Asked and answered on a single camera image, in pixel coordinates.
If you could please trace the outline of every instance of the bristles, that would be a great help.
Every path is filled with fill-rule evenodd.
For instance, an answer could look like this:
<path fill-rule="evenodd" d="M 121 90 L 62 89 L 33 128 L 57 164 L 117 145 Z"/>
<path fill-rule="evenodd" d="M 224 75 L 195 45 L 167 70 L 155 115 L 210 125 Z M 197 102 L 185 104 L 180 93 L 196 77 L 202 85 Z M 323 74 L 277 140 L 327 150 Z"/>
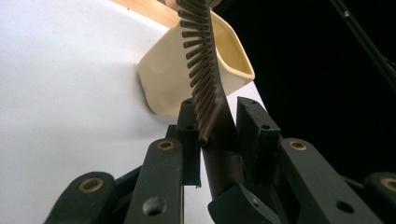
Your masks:
<path fill-rule="evenodd" d="M 190 51 L 186 54 L 186 59 L 190 59 L 193 56 L 195 56 L 199 53 L 202 53 L 204 50 L 209 49 L 210 47 L 211 47 L 211 45 L 203 45 L 200 48 L 193 49 L 192 51 Z"/>
<path fill-rule="evenodd" d="M 206 0 L 177 0 L 181 7 L 178 15 L 182 20 L 180 26 L 185 30 L 182 36 L 185 49 L 194 47 L 186 54 L 190 71 L 191 94 L 195 102 L 195 113 L 200 130 L 199 142 L 205 146 L 209 141 L 214 124 L 218 118 L 225 94 L 219 79 L 219 66 L 210 7 Z"/>

